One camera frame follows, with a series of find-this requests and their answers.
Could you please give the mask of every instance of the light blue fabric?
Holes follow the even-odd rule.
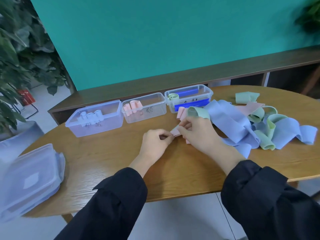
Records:
[[[307,145],[313,145],[317,128],[300,126],[298,121],[285,115],[273,114],[262,122],[251,125],[249,119],[235,106],[224,100],[213,100],[204,107],[216,125],[227,138],[221,138],[227,145],[235,148],[248,158],[251,149],[261,144],[264,149],[282,149],[294,137]]]

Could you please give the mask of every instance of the black sleeve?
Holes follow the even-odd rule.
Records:
[[[124,168],[101,181],[98,190],[56,240],[127,239],[147,199],[140,174]]]
[[[249,240],[320,239],[320,205],[270,167],[241,161],[227,176],[221,200]]]

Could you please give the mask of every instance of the oval table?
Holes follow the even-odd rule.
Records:
[[[233,104],[237,92],[258,92],[258,102],[276,107],[280,114],[297,119],[300,125],[320,128],[320,102],[310,97],[260,86],[223,86],[212,90],[212,99]],[[96,192],[92,189],[100,181],[127,167],[138,155],[143,133],[159,128],[170,131],[178,124],[176,116],[167,107],[165,115],[131,124],[124,120],[121,128],[95,135],[77,138],[65,124],[46,133],[24,153],[52,143],[66,158],[65,178],[54,196],[25,216],[62,215],[69,222],[70,213],[86,205]],[[320,133],[314,145],[305,145],[295,138],[282,150],[252,149],[249,159],[261,167],[274,168],[289,182],[319,177],[319,137]],[[212,159],[177,137],[144,177],[147,202],[219,192],[225,177]]]

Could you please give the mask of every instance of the clear plastic box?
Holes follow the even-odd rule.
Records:
[[[130,103],[132,100],[141,102],[142,107],[138,109],[131,109],[127,112],[131,113],[129,116],[125,112],[123,106]],[[134,123],[141,120],[150,119],[167,113],[166,99],[162,93],[152,93],[149,95],[128,99],[122,102],[121,112],[127,123]]]
[[[77,109],[66,121],[66,127],[76,137],[82,137],[119,128],[122,123],[121,101],[115,100]]]
[[[54,195],[63,181],[65,159],[52,144],[18,157],[5,171],[0,184],[0,222],[30,211]]]
[[[170,100],[168,98],[169,94],[178,94],[179,98]],[[177,113],[179,105],[185,108],[189,108],[190,106],[203,107],[207,105],[211,101],[213,94],[210,88],[200,84],[169,90],[164,93],[164,96],[171,113]]]

